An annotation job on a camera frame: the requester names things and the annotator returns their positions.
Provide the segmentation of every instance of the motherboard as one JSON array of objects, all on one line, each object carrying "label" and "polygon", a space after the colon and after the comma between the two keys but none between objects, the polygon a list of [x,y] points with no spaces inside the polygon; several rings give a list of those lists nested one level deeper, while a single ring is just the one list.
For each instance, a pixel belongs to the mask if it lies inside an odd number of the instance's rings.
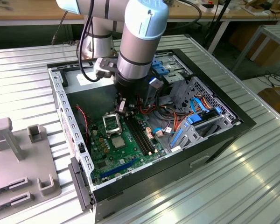
[{"label": "motherboard", "polygon": [[93,123],[91,158],[95,169],[91,173],[95,185],[161,158],[166,153],[156,136],[150,138],[149,125],[142,114],[124,118],[118,116],[121,132],[109,136],[107,131],[119,126],[115,119]]}]

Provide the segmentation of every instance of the metal workbench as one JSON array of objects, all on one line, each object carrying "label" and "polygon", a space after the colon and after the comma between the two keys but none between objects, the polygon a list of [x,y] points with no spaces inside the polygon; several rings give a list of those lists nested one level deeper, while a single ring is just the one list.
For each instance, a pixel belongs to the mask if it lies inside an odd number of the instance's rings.
[{"label": "metal workbench", "polygon": [[[219,158],[147,196],[102,223],[280,222],[280,116],[249,91],[193,39],[161,39],[158,49],[181,48],[257,125]],[[70,153],[55,111],[46,64],[76,60],[67,45],[0,50],[0,117],[14,130],[47,128],[62,187],[60,196],[14,214],[0,224],[90,223],[71,181]]]}]

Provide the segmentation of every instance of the blue cable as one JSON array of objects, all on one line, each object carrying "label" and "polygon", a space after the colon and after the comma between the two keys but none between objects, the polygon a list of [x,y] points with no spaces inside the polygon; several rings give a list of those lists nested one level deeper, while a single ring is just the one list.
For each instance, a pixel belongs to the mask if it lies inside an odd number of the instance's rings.
[{"label": "blue cable", "polygon": [[153,130],[153,133],[155,134],[159,130],[162,130],[162,129],[160,127],[157,127],[156,129]]},{"label": "blue cable", "polygon": [[195,107],[194,107],[194,101],[196,101],[198,103],[198,105],[200,106],[200,108],[203,110],[203,111],[206,111],[206,112],[210,112],[208,109],[206,109],[204,107],[204,105],[201,103],[200,99],[198,98],[192,98],[191,101],[190,101],[190,105],[191,105],[191,109],[194,113],[196,113],[196,110],[195,110]]}]

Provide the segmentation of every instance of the wooden table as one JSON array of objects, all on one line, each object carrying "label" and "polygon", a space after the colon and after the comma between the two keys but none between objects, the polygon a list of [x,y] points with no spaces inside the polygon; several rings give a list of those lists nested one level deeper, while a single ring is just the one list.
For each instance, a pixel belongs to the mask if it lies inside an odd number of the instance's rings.
[{"label": "wooden table", "polygon": [[[52,25],[59,24],[64,11],[58,7],[56,0],[8,0],[13,11],[0,8],[0,26],[22,26],[22,25]],[[170,8],[168,22],[190,22],[198,16],[194,7],[188,7],[175,1]],[[213,13],[202,13],[200,21],[212,21]],[[240,9],[229,12],[221,19],[223,22],[218,30],[208,51],[212,53],[231,21],[268,21],[272,16],[254,16]],[[280,25],[280,14],[277,15],[277,24]],[[83,24],[81,15],[68,13],[64,24]]]}]

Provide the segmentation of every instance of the green circuit board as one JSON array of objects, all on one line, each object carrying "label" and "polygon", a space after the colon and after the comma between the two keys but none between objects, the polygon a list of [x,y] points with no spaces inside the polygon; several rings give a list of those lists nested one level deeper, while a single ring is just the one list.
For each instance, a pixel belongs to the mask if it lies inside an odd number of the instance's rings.
[{"label": "green circuit board", "polygon": [[[134,117],[147,137],[145,130],[146,127],[148,127],[147,122],[141,114],[136,114]],[[91,174],[91,178],[95,181],[95,185],[108,181],[146,163],[152,162],[166,154],[157,139],[151,141],[147,137],[150,144],[157,150],[157,152],[144,156],[131,134],[128,125],[125,123],[124,118],[119,117],[119,121],[122,128],[122,134],[116,134],[110,138],[106,137],[103,120],[98,121],[89,127],[92,132],[91,158],[95,167]],[[112,128],[117,126],[115,120],[109,120],[107,125],[110,125]],[[130,162],[133,163],[132,166],[112,175],[103,178],[101,177],[103,173]]]}]

